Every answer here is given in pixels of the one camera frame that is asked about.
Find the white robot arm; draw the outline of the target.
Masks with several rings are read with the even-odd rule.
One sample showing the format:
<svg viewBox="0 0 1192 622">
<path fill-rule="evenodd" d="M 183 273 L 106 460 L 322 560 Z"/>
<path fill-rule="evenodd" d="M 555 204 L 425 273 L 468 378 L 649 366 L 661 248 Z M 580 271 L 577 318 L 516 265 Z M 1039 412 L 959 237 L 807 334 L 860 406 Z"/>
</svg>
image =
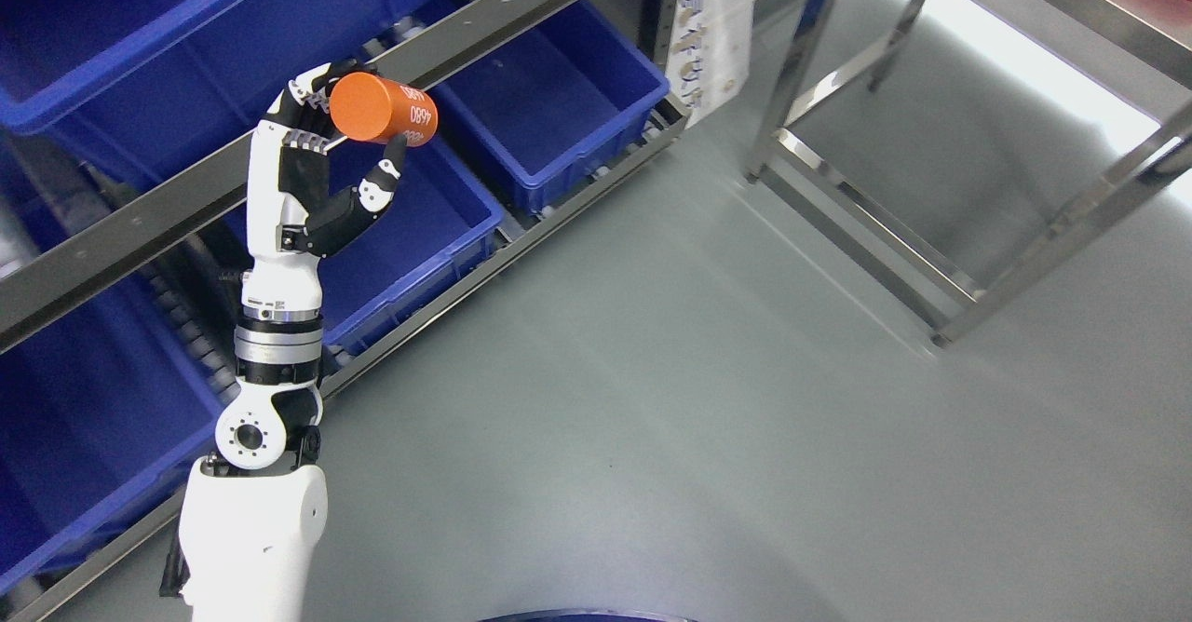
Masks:
<svg viewBox="0 0 1192 622">
<path fill-rule="evenodd" d="M 244 307 L 237 393 L 184 489 L 170 576 L 195 621 L 298 621 L 328 520 L 322 316 Z"/>
</svg>

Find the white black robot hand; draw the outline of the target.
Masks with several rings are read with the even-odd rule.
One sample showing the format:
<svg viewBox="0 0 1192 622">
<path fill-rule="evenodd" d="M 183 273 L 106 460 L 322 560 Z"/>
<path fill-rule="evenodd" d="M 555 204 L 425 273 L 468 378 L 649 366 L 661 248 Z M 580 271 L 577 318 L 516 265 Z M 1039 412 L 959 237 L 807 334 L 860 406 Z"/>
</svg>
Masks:
<svg viewBox="0 0 1192 622">
<path fill-rule="evenodd" d="M 319 260 L 360 237 L 389 210 L 406 156 L 406 138 L 390 139 L 383 158 L 358 184 L 331 193 L 328 151 L 339 138 L 331 92 L 352 71 L 374 67 L 348 60 L 316 66 L 290 80 L 252 130 L 247 178 L 247 245 L 242 278 L 246 317 L 315 321 L 322 315 Z"/>
</svg>

